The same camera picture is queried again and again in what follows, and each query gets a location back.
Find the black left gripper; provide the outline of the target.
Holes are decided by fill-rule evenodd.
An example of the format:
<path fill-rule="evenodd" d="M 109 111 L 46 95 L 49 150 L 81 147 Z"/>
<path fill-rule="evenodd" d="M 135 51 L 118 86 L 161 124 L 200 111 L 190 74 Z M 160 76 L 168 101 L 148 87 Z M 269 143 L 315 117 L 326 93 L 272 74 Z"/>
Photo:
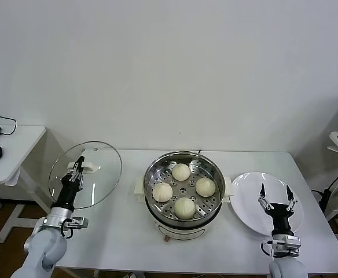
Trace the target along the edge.
<path fill-rule="evenodd" d="M 52 204 L 52 207 L 59 207 L 67 210 L 74 210 L 74 201 L 76 194 L 81 191 L 83 179 L 83 162 L 85 157 L 82 155 L 74 163 L 74 169 L 67 173 L 61 179 L 62 188 L 58 199 Z"/>

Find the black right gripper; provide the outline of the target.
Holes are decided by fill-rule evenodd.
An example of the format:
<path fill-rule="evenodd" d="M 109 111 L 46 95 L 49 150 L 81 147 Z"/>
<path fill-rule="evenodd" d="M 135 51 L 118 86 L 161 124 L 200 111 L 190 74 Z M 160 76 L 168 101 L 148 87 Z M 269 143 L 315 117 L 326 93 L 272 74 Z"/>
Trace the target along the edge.
<path fill-rule="evenodd" d="M 287 204 L 270 203 L 266 198 L 264 183 L 262 183 L 258 202 L 267 215 L 273 220 L 272 232 L 292 232 L 289 224 L 289 217 L 293 215 L 294 206 L 297 203 L 294 193 L 289 185 L 286 185 Z"/>

